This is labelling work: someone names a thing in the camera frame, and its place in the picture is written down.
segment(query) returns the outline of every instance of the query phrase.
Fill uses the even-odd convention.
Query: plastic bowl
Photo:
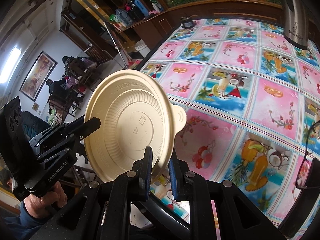
[[[121,70],[104,79],[87,106],[84,120],[98,117],[100,128],[84,139],[90,164],[103,182],[131,170],[153,150],[152,182],[167,167],[174,137],[187,121],[155,79],[136,70]]]

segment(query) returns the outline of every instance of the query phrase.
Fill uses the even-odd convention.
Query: eyeglasses
[[[305,150],[304,158],[301,163],[301,166],[300,166],[300,169],[299,169],[299,172],[297,175],[297,179],[296,179],[296,188],[298,188],[298,189],[320,188],[320,185],[316,186],[316,187],[313,187],[313,186],[308,187],[306,185],[308,174],[309,174],[309,171],[310,171],[310,169],[312,167],[312,163],[313,163],[313,161],[308,160],[307,157],[310,156],[313,160],[315,160],[314,157],[311,155],[312,152],[311,153],[308,152],[308,143],[309,143],[309,139],[313,140],[314,144],[316,143],[315,140],[318,139],[318,134],[319,134],[319,132],[316,132],[316,128],[319,125],[320,125],[320,121],[314,123],[313,125],[311,125],[311,127],[307,133],[306,150]]]

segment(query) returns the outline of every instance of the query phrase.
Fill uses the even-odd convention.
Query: plastic bag
[[[89,60],[89,59],[87,59],[85,57],[82,58],[81,61],[84,63],[86,68],[93,69],[93,68],[97,67],[97,63],[96,62],[93,62],[92,60]]]
[[[75,86],[79,84],[79,81],[76,82],[76,79],[74,77],[69,77],[66,81],[66,87],[71,88],[72,86]]]

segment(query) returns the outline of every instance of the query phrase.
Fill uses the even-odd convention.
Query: blue container
[[[140,0],[134,0],[135,5],[142,11],[142,13],[147,17],[149,15],[148,10],[143,5],[143,3]]]

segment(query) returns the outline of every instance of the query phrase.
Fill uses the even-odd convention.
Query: person's hand
[[[38,198],[32,194],[24,200],[24,205],[28,213],[34,218],[45,218],[50,213],[45,209],[51,204],[57,202],[57,206],[62,208],[67,203],[67,195],[64,193],[60,182],[54,184],[53,191],[49,191],[46,195]]]

